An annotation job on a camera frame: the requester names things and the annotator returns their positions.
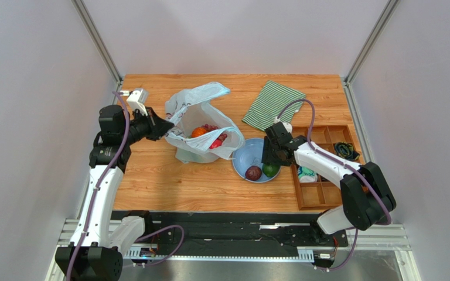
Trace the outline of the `green avocado fruit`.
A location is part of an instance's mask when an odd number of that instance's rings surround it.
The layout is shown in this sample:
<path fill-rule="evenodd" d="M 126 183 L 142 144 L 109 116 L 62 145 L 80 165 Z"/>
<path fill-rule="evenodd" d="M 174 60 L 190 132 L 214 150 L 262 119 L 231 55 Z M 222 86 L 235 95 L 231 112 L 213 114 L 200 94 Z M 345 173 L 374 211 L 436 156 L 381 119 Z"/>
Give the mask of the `green avocado fruit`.
<path fill-rule="evenodd" d="M 262 165 L 263 175 L 269 178 L 275 177 L 279 173 L 280 169 L 281 167 L 279 165 L 268 165 L 268 164 Z"/>

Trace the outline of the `dark purple passion fruit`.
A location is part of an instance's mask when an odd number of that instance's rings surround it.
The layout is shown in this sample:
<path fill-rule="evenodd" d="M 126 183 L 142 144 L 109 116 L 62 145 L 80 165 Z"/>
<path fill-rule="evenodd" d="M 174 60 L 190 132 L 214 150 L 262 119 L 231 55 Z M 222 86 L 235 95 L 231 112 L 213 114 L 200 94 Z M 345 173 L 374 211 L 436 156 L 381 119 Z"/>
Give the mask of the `dark purple passion fruit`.
<path fill-rule="evenodd" d="M 249 181 L 257 181 L 263 175 L 263 171 L 258 166 L 250 166 L 245 172 L 245 179 Z"/>

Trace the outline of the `light blue cartoon plastic bag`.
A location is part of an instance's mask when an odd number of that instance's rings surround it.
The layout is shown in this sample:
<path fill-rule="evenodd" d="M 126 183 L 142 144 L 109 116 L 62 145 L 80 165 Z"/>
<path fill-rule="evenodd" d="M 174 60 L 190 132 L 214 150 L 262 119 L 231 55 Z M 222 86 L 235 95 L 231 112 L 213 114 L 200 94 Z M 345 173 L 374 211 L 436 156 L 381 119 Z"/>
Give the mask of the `light blue cartoon plastic bag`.
<path fill-rule="evenodd" d="M 165 140 L 176 148 L 177 160 L 183 163 L 211 163 L 219 158 L 229 160 L 233 152 L 245 145 L 245 137 L 238 126 L 210 103 L 229 93 L 230 89 L 221 83 L 211 82 L 179 91 L 165 102 L 166 120 L 175 124 Z M 192 131 L 204 124 L 220 129 L 191 138 Z M 209 149 L 222 132 L 228 135 L 227 139 L 220 147 Z"/>

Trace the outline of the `orange mini pumpkin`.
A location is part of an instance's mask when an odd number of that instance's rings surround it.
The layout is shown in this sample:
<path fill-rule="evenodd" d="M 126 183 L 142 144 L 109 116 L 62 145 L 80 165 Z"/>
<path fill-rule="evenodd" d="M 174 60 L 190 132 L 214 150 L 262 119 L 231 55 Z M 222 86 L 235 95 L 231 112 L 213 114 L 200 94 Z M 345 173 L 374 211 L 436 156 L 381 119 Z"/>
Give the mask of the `orange mini pumpkin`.
<path fill-rule="evenodd" d="M 196 128 L 196 129 L 194 129 L 193 131 L 192 131 L 192 133 L 191 133 L 191 138 L 198 138 L 198 137 L 200 137 L 200 136 L 202 136 L 202 135 L 204 135 L 204 134 L 206 134 L 206 133 L 208 133 L 209 131 L 206 129 L 206 128 L 204 128 L 204 127 L 198 127 L 198 128 Z"/>

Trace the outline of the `purple grape bunch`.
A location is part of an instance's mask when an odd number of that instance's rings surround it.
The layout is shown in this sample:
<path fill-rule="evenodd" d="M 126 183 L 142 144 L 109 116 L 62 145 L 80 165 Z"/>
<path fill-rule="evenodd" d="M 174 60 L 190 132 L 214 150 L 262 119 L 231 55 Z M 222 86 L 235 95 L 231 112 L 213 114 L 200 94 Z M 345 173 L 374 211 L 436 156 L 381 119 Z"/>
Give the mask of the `purple grape bunch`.
<path fill-rule="evenodd" d="M 207 130 L 207 132 L 213 132 L 216 131 L 218 129 L 220 129 L 218 126 L 214 126 L 214 125 L 209 125 L 209 124 L 204 124 L 202 126 L 202 128 L 204 128 L 205 130 Z M 222 132 L 217 139 L 224 142 L 227 139 L 228 135 L 224 132 Z"/>

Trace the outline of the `red apple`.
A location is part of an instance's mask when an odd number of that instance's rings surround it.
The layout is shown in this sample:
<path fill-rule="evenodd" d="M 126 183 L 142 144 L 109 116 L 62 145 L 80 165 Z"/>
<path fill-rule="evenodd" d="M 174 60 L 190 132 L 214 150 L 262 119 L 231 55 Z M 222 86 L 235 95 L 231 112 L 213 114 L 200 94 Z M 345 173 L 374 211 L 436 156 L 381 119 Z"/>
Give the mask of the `red apple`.
<path fill-rule="evenodd" d="M 216 139 L 213 141 L 213 143 L 209 146 L 209 149 L 215 149 L 220 147 L 223 144 L 223 141 L 220 139 Z"/>

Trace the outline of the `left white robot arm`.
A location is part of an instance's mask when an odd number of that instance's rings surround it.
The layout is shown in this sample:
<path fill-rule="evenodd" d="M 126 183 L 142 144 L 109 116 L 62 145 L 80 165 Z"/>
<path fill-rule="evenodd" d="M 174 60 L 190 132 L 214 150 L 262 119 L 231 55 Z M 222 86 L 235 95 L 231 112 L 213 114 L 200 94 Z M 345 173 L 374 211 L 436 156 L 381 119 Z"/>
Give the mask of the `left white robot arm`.
<path fill-rule="evenodd" d="M 174 124 L 151 107 L 136 109 L 130 117 L 120 105 L 99 111 L 100 131 L 89 155 L 87 200 L 67 247 L 59 248 L 55 262 L 67 280 L 118 280 L 123 257 L 145 232 L 149 213 L 137 212 L 109 232 L 117 190 L 124 177 L 130 146 L 142 139 L 158 141 Z"/>

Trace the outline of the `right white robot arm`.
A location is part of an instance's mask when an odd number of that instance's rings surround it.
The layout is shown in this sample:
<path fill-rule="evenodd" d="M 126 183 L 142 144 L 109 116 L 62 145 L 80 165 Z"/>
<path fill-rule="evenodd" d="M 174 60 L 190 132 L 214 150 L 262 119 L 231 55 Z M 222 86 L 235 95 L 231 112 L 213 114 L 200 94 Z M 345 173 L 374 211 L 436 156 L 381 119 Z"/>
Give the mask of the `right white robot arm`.
<path fill-rule="evenodd" d="M 311 137 L 292 136 L 290 124 L 277 122 L 265 129 L 262 163 L 298 165 L 313 170 L 339 188 L 342 205 L 321 213 L 312 225 L 325 235 L 372 225 L 388 225 L 396 200 L 380 167 L 361 165 L 322 149 Z"/>

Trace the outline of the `blue round plate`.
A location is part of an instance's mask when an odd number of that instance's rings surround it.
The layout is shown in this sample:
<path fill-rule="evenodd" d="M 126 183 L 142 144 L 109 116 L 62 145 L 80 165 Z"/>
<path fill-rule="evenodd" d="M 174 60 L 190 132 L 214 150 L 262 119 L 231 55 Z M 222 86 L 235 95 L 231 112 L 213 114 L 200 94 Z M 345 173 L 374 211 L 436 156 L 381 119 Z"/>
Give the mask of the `blue round plate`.
<path fill-rule="evenodd" d="M 233 153 L 233 168 L 242 179 L 249 181 L 245 179 L 245 172 L 250 166 L 258 166 L 262 169 L 263 164 L 261 163 L 261 158 L 263 154 L 263 145 L 263 138 L 250 138 L 246 140 L 246 144 L 242 148 Z M 276 178 L 279 174 L 280 171 L 275 177 L 272 178 L 266 177 L 262 174 L 259 180 L 249 182 L 266 183 Z"/>

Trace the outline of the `teal white socks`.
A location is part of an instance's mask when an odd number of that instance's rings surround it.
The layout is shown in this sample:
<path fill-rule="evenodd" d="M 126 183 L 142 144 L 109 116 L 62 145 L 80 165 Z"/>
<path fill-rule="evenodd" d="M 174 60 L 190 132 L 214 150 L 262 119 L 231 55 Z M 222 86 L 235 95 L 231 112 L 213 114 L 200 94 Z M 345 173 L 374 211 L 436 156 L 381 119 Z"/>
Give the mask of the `teal white socks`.
<path fill-rule="evenodd" d="M 318 174 L 306 167 L 298 166 L 297 176 L 300 183 L 314 183 L 318 181 Z"/>

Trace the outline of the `green white striped cloth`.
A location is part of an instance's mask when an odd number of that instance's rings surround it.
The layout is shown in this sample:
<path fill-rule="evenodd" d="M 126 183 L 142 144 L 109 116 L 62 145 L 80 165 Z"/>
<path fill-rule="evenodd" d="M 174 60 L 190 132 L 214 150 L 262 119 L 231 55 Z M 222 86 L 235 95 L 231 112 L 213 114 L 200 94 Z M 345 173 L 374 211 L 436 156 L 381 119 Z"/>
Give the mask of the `green white striped cloth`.
<path fill-rule="evenodd" d="M 264 131 L 277 120 L 291 123 L 294 115 L 303 106 L 306 95 L 298 90 L 289 88 L 275 81 L 268 80 L 253 101 L 242 121 L 253 128 Z"/>

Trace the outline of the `wooden compartment tray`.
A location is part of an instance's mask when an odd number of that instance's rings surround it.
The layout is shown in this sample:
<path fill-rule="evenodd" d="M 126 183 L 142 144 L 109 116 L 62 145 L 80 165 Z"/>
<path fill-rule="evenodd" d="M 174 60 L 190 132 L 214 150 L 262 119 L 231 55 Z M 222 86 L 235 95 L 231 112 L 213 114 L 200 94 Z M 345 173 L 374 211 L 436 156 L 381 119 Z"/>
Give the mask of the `wooden compartment tray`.
<path fill-rule="evenodd" d="M 355 142 L 347 125 L 315 125 L 311 140 L 319 147 L 344 160 L 363 164 L 363 156 L 356 149 Z M 314 183 L 300 183 L 298 166 L 290 167 L 298 209 L 301 211 L 325 211 L 342 204 L 339 188 L 318 174 Z"/>

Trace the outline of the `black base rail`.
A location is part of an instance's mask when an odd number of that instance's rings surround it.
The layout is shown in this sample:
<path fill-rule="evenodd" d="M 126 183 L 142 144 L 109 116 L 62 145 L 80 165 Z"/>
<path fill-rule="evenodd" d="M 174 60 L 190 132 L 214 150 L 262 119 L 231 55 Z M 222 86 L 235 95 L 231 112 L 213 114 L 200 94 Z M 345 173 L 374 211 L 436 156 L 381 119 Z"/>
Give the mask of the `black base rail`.
<path fill-rule="evenodd" d="M 332 252 L 350 245 L 343 231 L 315 238 L 310 213 L 184 213 L 114 211 L 112 220 L 141 214 L 151 221 L 146 234 L 160 234 L 141 242 L 163 256 L 177 250 L 178 256 L 224 258 L 294 258 L 298 248 L 327 248 Z"/>

